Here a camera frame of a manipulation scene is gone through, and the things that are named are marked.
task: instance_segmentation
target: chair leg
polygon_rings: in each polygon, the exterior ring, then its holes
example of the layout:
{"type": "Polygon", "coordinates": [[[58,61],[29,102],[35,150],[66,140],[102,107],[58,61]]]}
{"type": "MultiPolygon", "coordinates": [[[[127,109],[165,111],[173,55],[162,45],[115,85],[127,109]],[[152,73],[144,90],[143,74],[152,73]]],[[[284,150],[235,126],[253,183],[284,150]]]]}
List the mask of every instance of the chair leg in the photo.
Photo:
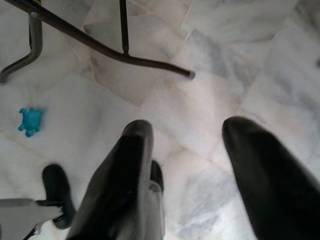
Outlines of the chair leg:
{"type": "Polygon", "coordinates": [[[33,16],[35,13],[29,14],[29,44],[30,53],[11,65],[5,67],[0,72],[0,84],[4,85],[8,82],[8,76],[23,67],[33,63],[41,54],[43,48],[42,37],[42,21],[33,16]]]}

